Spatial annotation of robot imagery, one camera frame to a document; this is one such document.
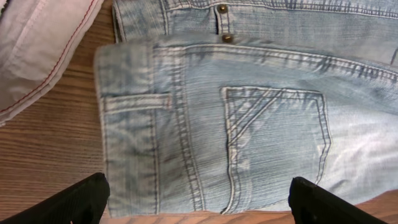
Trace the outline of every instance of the wooden surface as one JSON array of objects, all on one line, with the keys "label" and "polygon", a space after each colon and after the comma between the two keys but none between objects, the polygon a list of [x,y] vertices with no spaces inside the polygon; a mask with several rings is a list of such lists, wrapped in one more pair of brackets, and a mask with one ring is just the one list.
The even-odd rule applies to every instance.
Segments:
[{"label": "wooden surface", "polygon": [[[103,168],[100,122],[93,82],[93,56],[114,42],[111,1],[102,10],[63,77],[39,101],[0,128],[0,220],[27,209]],[[398,191],[359,206],[398,223]],[[159,215],[103,223],[293,223],[290,213],[247,212]]]}]

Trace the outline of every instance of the stitching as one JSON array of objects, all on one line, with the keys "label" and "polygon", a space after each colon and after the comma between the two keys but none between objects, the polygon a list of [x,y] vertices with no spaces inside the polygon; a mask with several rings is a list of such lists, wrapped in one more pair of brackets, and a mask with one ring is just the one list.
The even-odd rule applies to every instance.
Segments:
[{"label": "stitching", "polygon": [[[201,5],[201,6],[192,6],[192,9],[205,9],[208,7],[212,7],[221,3],[222,1],[213,2],[211,4]],[[334,13],[342,13],[342,14],[359,14],[363,16],[373,16],[373,17],[383,17],[388,19],[398,19],[398,13],[396,12],[387,12],[381,10],[373,10],[373,9],[366,9],[364,6],[359,7],[351,7],[349,3],[348,6],[338,6],[333,4],[314,4],[314,3],[300,3],[297,8],[297,4],[294,7],[288,7],[288,5],[282,2],[276,2],[271,4],[262,2],[255,2],[251,1],[251,3],[232,3],[229,2],[229,5],[232,6],[255,6],[255,7],[266,7],[268,9],[275,9],[275,10],[292,10],[292,11],[315,11],[315,12],[334,12]],[[168,11],[173,11],[177,9],[184,9],[183,5],[181,6],[174,6],[168,9]]]},{"label": "stitching", "polygon": [[121,103],[125,101],[146,101],[146,100],[165,100],[169,97],[168,93],[161,94],[138,94],[138,95],[128,95],[128,96],[115,96],[115,97],[105,97],[106,103]]},{"label": "stitching", "polygon": [[322,172],[321,172],[321,174],[320,174],[320,176],[319,176],[319,180],[318,180],[318,182],[317,182],[317,184],[319,184],[320,183],[320,181],[322,180],[322,177],[323,177],[323,174],[325,173],[325,166],[326,166],[326,159],[327,159],[327,157],[328,157],[328,155],[329,155],[329,150],[330,150],[330,148],[331,148],[331,134],[330,134],[330,130],[329,130],[329,124],[328,124],[328,116],[326,115],[327,114],[327,110],[326,110],[326,101],[325,101],[325,97],[322,95],[322,106],[323,106],[323,119],[325,120],[325,126],[326,126],[326,131],[327,131],[327,140],[328,140],[328,144],[329,144],[329,146],[328,146],[328,149],[325,151],[325,152],[322,152],[322,155],[321,155],[321,157],[323,156],[323,155],[325,155],[324,156],[324,158],[322,159],[322,161],[323,161],[323,167],[322,167]]},{"label": "stitching", "polygon": [[191,183],[191,181],[190,181],[190,174],[189,174],[189,171],[188,171],[188,164],[187,164],[187,155],[185,154],[185,152],[184,152],[184,145],[183,145],[183,142],[182,142],[182,128],[181,128],[181,121],[180,121],[180,113],[179,113],[179,111],[178,111],[178,98],[179,98],[179,96],[177,95],[177,81],[176,81],[176,77],[175,76],[177,76],[177,74],[176,74],[177,72],[176,71],[174,71],[174,74],[172,74],[172,80],[173,80],[173,86],[174,86],[174,90],[175,90],[175,92],[176,92],[176,102],[175,102],[175,117],[176,117],[176,120],[177,120],[177,126],[178,126],[178,135],[180,136],[179,137],[179,139],[180,139],[180,146],[181,146],[181,150],[182,150],[182,155],[183,155],[183,160],[184,160],[184,166],[185,166],[185,171],[187,172],[187,177],[188,177],[188,180],[189,180],[189,185],[190,185],[190,188],[191,188],[191,195],[192,195],[192,200],[193,200],[193,209],[196,211],[197,210],[197,206],[196,206],[196,203],[195,203],[195,195],[194,195],[194,193],[193,193],[193,186],[192,186],[192,183]]},{"label": "stitching", "polygon": [[27,98],[30,94],[32,94],[33,92],[35,92],[36,90],[38,90],[44,83],[47,82],[47,80],[49,80],[49,78],[51,77],[51,74],[54,72],[55,68],[58,66],[58,64],[61,61],[61,58],[63,57],[70,41],[72,40],[73,36],[76,34],[77,30],[80,28],[80,26],[83,24],[83,21],[86,19],[86,16],[88,14],[88,11],[91,9],[92,5],[94,3],[94,0],[91,0],[90,6],[88,7],[86,14],[84,15],[83,19],[80,21],[79,26],[75,29],[75,31],[73,32],[72,36],[70,37],[70,39],[68,40],[68,43],[66,44],[65,48],[62,51],[62,54],[60,56],[60,58],[58,59],[57,63],[54,65],[54,67],[52,68],[52,70],[50,71],[50,73],[47,75],[47,78],[36,88],[34,88],[32,91],[30,91],[28,94],[26,94],[24,97],[22,97],[21,99],[19,99],[17,102],[15,102],[13,105],[7,107],[6,109],[0,110],[1,112],[7,111],[9,109],[11,109],[12,107],[14,107],[15,105],[17,105],[18,103],[20,103],[22,100],[24,100],[25,98]]},{"label": "stitching", "polygon": [[[253,49],[252,47],[237,47],[237,46],[233,46],[233,45],[228,45],[228,46],[224,45],[222,47],[220,47],[220,45],[214,45],[214,46],[215,46],[215,48],[234,47],[234,48],[237,48],[237,50],[239,48],[243,48],[243,49],[251,49],[251,51],[261,51],[263,53],[264,52],[268,52],[268,53],[271,52],[271,53],[274,53],[274,54],[283,53],[283,54],[289,54],[289,55],[292,55],[292,56],[300,56],[300,57],[307,56],[307,57],[311,57],[312,59],[314,59],[314,58],[319,58],[319,59],[328,58],[330,60],[329,64],[333,66],[333,68],[331,68],[331,69],[343,70],[342,68],[345,68],[345,69],[347,69],[346,72],[349,72],[351,70],[351,74],[352,75],[354,75],[353,71],[358,71],[357,67],[361,67],[361,71],[358,73],[358,78],[363,76],[363,73],[365,73],[365,69],[366,69],[366,73],[371,73],[371,72],[374,72],[374,71],[376,71],[376,73],[381,73],[381,74],[378,75],[377,79],[386,78],[386,79],[392,80],[394,83],[397,83],[397,80],[398,80],[398,74],[396,72],[392,72],[392,71],[389,71],[389,70],[386,70],[386,69],[383,69],[383,68],[372,67],[372,66],[369,66],[369,65],[366,65],[366,64],[363,64],[363,63],[354,62],[354,61],[343,59],[343,58],[330,57],[330,56],[325,56],[325,55],[315,55],[315,54],[308,54],[308,53],[289,52],[289,51],[286,51],[286,50],[276,50],[276,49],[264,49],[264,50],[261,50],[261,49]],[[195,48],[200,49],[200,48],[207,48],[209,46],[191,46],[191,47],[195,47]],[[221,50],[208,50],[208,51],[202,51],[201,53],[222,53],[222,54],[230,54],[230,55],[231,54],[248,55],[248,56],[253,56],[253,57],[255,57],[255,56],[264,56],[264,54],[253,54],[251,51],[250,52],[227,52],[227,51],[221,51]],[[163,53],[163,55],[161,55],[161,56],[169,55],[169,53],[167,53],[167,52],[162,52],[162,53]],[[196,52],[188,52],[185,55],[190,55],[190,54],[195,54],[195,53]],[[292,61],[297,61],[297,62],[306,62],[306,63],[309,63],[309,64],[311,64],[311,63],[312,64],[314,64],[314,63],[319,64],[320,63],[320,62],[309,61],[308,59],[307,60],[304,60],[304,59],[297,60],[297,59],[294,59],[294,58],[286,58],[286,57],[281,57],[281,56],[272,55],[272,54],[267,54],[266,57],[281,58],[281,59],[292,60]],[[338,62],[340,62],[340,63],[348,63],[349,65],[338,65],[337,64]]]},{"label": "stitching", "polygon": [[121,33],[121,37],[122,37],[122,41],[126,42],[126,31],[124,30],[124,22],[122,19],[122,16],[120,15],[120,8],[119,8],[119,4],[117,1],[113,1],[113,4],[116,6],[116,8],[118,10],[116,11],[116,18],[118,19],[118,23],[119,23],[119,29],[122,30],[123,33]]},{"label": "stitching", "polygon": [[[151,47],[150,42],[147,42],[147,68],[149,69],[148,72],[148,91],[150,93],[154,93],[154,71],[153,71],[153,65],[151,62],[153,62],[153,50],[154,48]],[[150,138],[152,141],[152,147],[153,147],[153,152],[154,152],[154,172],[155,172],[155,214],[159,214],[159,161],[158,161],[158,155],[157,155],[157,142],[155,140],[155,111],[152,110],[150,116]]]},{"label": "stitching", "polygon": [[229,29],[229,9],[228,12],[226,12],[226,20],[228,22],[227,26],[228,26],[228,33],[231,33],[230,29]]},{"label": "stitching", "polygon": [[125,108],[119,110],[110,110],[105,111],[105,114],[116,114],[116,113],[123,113],[128,111],[138,111],[138,110],[154,110],[154,109],[164,109],[163,106],[140,106],[139,108]]},{"label": "stitching", "polygon": [[[230,88],[230,87],[227,87],[226,88],[227,90],[231,90],[231,89],[234,89],[234,91],[239,91],[240,89],[235,89],[235,88]],[[249,90],[257,90],[258,88],[245,88],[245,87],[242,87],[242,90],[247,90],[247,89],[249,89]],[[291,93],[295,93],[296,91],[294,91],[294,90],[285,90],[285,91],[289,91],[289,92],[291,92]],[[323,112],[325,112],[325,101],[324,101],[324,98],[322,97],[323,95],[321,94],[321,93],[319,93],[319,92],[315,92],[315,91],[299,91],[301,94],[316,94],[316,95],[318,95],[320,98],[321,98],[321,100],[322,100],[322,110],[323,110]],[[328,139],[328,142],[326,142],[326,137],[325,137],[325,134],[324,134],[324,129],[325,129],[325,125],[326,125],[326,129],[328,130],[328,124],[327,124],[327,120],[326,120],[326,114],[324,113],[324,114],[321,114],[321,112],[320,112],[320,105],[319,105],[319,103],[318,103],[318,100],[319,99],[316,99],[316,98],[294,98],[294,97],[281,97],[281,96],[274,96],[274,97],[263,97],[263,98],[261,98],[261,99],[264,99],[264,98],[281,98],[281,99],[292,99],[292,100],[314,100],[315,102],[316,102],[316,104],[317,104],[317,111],[318,111],[318,118],[319,118],[319,123],[320,123],[320,129],[321,129],[321,131],[322,131],[322,137],[323,137],[323,142],[324,142],[324,148],[323,148],[323,150],[322,150],[322,153],[321,153],[321,156],[320,156],[320,162],[319,162],[319,165],[318,165],[318,174],[317,174],[317,178],[316,178],[316,184],[318,184],[319,183],[319,181],[321,181],[321,179],[322,179],[322,176],[323,176],[323,171],[324,171],[324,166],[325,166],[325,161],[326,161],[326,157],[327,157],[327,155],[328,155],[328,151],[329,151],[329,148],[331,147],[331,143],[330,143],[330,135],[328,134],[328,136],[327,136],[327,139]],[[235,107],[235,101],[233,100],[232,101],[232,103],[233,103],[233,108],[236,108]],[[236,140],[235,141],[235,147],[236,147],[236,150],[237,150],[237,156],[236,156],[236,160],[238,160],[238,153],[239,153],[239,150],[238,150],[238,140]],[[238,176],[238,179],[239,179],[239,189],[241,189],[241,183],[240,183],[240,178],[239,178],[239,172],[238,172],[238,166],[236,166],[235,167],[236,168],[236,173],[237,173],[237,176]],[[232,211],[230,211],[230,212],[228,212],[228,213],[235,213],[236,212],[236,210],[237,210],[237,208],[238,208],[238,205],[239,205],[239,203],[240,203],[240,199],[241,199],[241,196],[240,196],[240,191],[239,191],[239,200],[238,200],[238,203],[236,204],[236,206],[235,206],[235,209],[234,210],[232,210]],[[275,205],[275,204],[277,204],[277,203],[279,203],[279,202],[282,202],[282,201],[284,201],[284,200],[286,200],[286,199],[282,199],[282,200],[279,200],[279,201],[277,201],[277,202],[274,202],[274,203],[271,203],[271,204],[268,204],[268,205],[264,205],[264,206],[260,206],[260,207],[249,207],[249,208],[247,208],[248,210],[252,210],[252,209],[258,209],[258,208],[264,208],[264,207],[268,207],[268,206],[271,206],[271,205]]]},{"label": "stitching", "polygon": [[177,123],[178,123],[178,133],[180,135],[180,144],[181,144],[181,148],[182,148],[182,154],[183,154],[183,159],[184,159],[184,164],[185,164],[185,170],[187,172],[187,177],[188,177],[188,181],[190,184],[190,188],[192,191],[192,200],[193,200],[193,207],[194,210],[197,211],[199,210],[198,205],[197,205],[197,195],[196,195],[196,186],[193,186],[193,183],[196,181],[198,182],[198,179],[193,179],[192,177],[195,176],[197,178],[197,176],[194,174],[192,174],[192,172],[195,172],[195,167],[193,167],[192,165],[192,156],[190,155],[190,142],[187,139],[188,133],[187,133],[187,128],[185,127],[185,119],[184,119],[184,115],[183,115],[183,111],[185,109],[183,104],[183,93],[182,93],[182,83],[181,83],[181,77],[179,77],[179,70],[181,70],[181,64],[182,62],[180,61],[180,66],[176,67],[174,70],[174,73],[172,74],[172,79],[173,79],[173,83],[174,83],[174,88],[175,88],[175,96],[177,98],[177,102],[175,104],[175,110],[176,110],[176,116],[177,116]]},{"label": "stitching", "polygon": [[[233,108],[235,109],[236,105],[235,105],[235,101],[232,102],[233,104]],[[238,129],[235,129],[235,136],[238,134]],[[235,141],[235,150],[236,150],[236,157],[235,157],[235,172],[236,172],[236,176],[238,176],[238,185],[239,185],[239,197],[238,197],[238,202],[235,205],[235,209],[231,212],[234,212],[237,208],[239,203],[241,202],[241,194],[242,194],[242,184],[241,184],[241,177],[240,174],[238,172],[238,156],[239,156],[239,149],[238,149],[238,141]]]},{"label": "stitching", "polygon": [[150,139],[152,141],[152,147],[153,147],[153,152],[154,152],[154,170],[155,170],[155,214],[159,214],[159,201],[158,201],[158,194],[159,194],[159,167],[158,167],[158,155],[157,155],[157,144],[155,140],[155,124],[154,124],[154,116],[155,116],[155,111],[152,110],[152,114],[150,115]]},{"label": "stitching", "polygon": [[183,113],[185,115],[185,126],[186,126],[186,130],[187,130],[187,140],[188,140],[188,150],[190,152],[190,158],[192,161],[192,166],[193,166],[193,174],[195,175],[195,178],[197,179],[197,185],[198,185],[198,191],[200,194],[200,200],[201,200],[201,209],[205,210],[205,198],[203,196],[203,189],[201,187],[201,182],[200,182],[200,178],[199,178],[199,174],[198,174],[198,170],[197,170],[197,165],[195,162],[195,157],[193,156],[193,152],[192,152],[192,140],[191,140],[191,135],[189,133],[190,130],[190,122],[189,122],[189,111],[188,111],[188,102],[187,102],[187,97],[186,97],[186,89],[185,89],[185,71],[183,71],[183,65],[185,64],[185,62],[183,62],[182,59],[184,59],[184,57],[180,57],[180,69],[182,71],[182,74],[180,76],[180,83],[182,86],[182,100],[183,100]]},{"label": "stitching", "polygon": [[264,206],[249,207],[248,210],[254,210],[254,209],[259,209],[259,208],[270,207],[270,206],[276,205],[276,204],[278,204],[278,203],[280,203],[280,202],[283,202],[283,201],[287,201],[287,199],[282,199],[282,200],[279,200],[279,201],[277,201],[277,202],[270,203],[270,204],[264,205]]},{"label": "stitching", "polygon": [[219,17],[220,17],[221,34],[224,34],[223,16],[221,14],[219,14]]},{"label": "stitching", "polygon": [[167,11],[165,9],[163,0],[159,0],[159,1],[160,1],[160,5],[162,6],[162,12],[163,12],[162,16],[163,16],[163,20],[164,20],[164,32],[165,32],[165,35],[168,35],[169,34],[169,22],[167,20]]},{"label": "stitching", "polygon": [[263,108],[259,112],[257,112],[257,114],[253,118],[251,118],[250,121],[248,121],[248,123],[246,123],[244,125],[242,130],[240,130],[239,134],[233,139],[233,142],[237,141],[246,132],[246,130],[250,126],[250,124],[253,123],[253,121],[256,120],[257,117],[262,114],[262,112],[264,112],[266,109],[268,109],[268,107],[270,105],[272,105],[275,102],[275,100],[278,99],[278,96],[283,94],[283,92],[284,92],[284,89],[281,89],[270,101],[268,101],[267,104],[264,105]]},{"label": "stitching", "polygon": [[252,111],[256,108],[256,106],[257,106],[264,98],[267,98],[266,96],[269,94],[269,92],[270,92],[269,90],[266,90],[265,93],[263,93],[261,97],[259,97],[258,99],[256,98],[257,101],[254,103],[254,105],[253,105],[250,109],[248,109],[248,110],[245,112],[245,114],[244,114],[242,117],[240,117],[240,118],[238,119],[237,122],[235,122],[235,124],[232,126],[232,130],[238,128],[238,125],[243,121],[243,119],[246,118],[247,116],[249,116],[249,113],[252,112]]},{"label": "stitching", "polygon": [[396,51],[395,51],[394,54],[392,55],[391,63],[390,63],[391,65],[394,63],[394,60],[396,59],[397,53],[398,53],[398,49],[396,49]]},{"label": "stitching", "polygon": [[234,183],[234,177],[232,174],[233,162],[231,159],[231,151],[230,151],[231,148],[228,147],[228,142],[232,139],[232,133],[229,128],[232,121],[229,119],[230,109],[229,109],[229,102],[228,102],[228,91],[229,90],[227,88],[225,88],[224,90],[223,89],[221,90],[222,95],[223,95],[223,101],[224,101],[225,120],[226,120],[225,126],[226,126],[226,132],[227,132],[227,137],[228,137],[226,148],[227,148],[227,153],[228,153],[228,177],[229,177],[229,181],[231,182],[230,183],[231,184],[231,195],[230,195],[227,207],[224,209],[224,211],[221,212],[222,214],[229,213],[229,210],[232,207],[232,204],[234,202],[234,197],[235,197],[235,183]]}]

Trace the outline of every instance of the metal button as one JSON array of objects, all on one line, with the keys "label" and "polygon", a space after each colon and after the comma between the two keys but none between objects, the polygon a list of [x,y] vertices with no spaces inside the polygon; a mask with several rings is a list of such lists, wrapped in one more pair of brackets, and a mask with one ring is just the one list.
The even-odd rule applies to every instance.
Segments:
[{"label": "metal button", "polygon": [[219,4],[219,5],[217,6],[217,11],[218,11],[220,14],[227,13],[227,12],[228,12],[228,7],[227,7],[226,4]]},{"label": "metal button", "polygon": [[232,43],[232,41],[234,41],[234,36],[232,34],[224,34],[222,38],[224,43]]}]

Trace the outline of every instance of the faded denim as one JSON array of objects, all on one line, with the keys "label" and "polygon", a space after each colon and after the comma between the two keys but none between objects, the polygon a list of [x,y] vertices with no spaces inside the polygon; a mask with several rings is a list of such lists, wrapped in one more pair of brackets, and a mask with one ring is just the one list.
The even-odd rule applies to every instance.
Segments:
[{"label": "faded denim", "polygon": [[128,42],[95,58],[113,217],[288,210],[295,176],[350,203],[398,189],[398,4],[300,2],[115,1]]}]

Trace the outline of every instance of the clothing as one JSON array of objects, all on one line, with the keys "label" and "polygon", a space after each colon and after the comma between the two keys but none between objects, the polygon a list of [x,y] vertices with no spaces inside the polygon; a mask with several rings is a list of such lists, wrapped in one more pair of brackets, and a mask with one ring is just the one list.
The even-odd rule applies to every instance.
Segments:
[{"label": "clothing", "polygon": [[296,176],[350,203],[398,188],[398,3],[114,4],[126,43],[95,58],[111,216],[288,210]]},{"label": "clothing", "polygon": [[7,1],[0,0],[0,16],[6,10],[6,7],[7,7]]},{"label": "clothing", "polygon": [[0,19],[0,124],[61,78],[102,0],[12,0]]}]

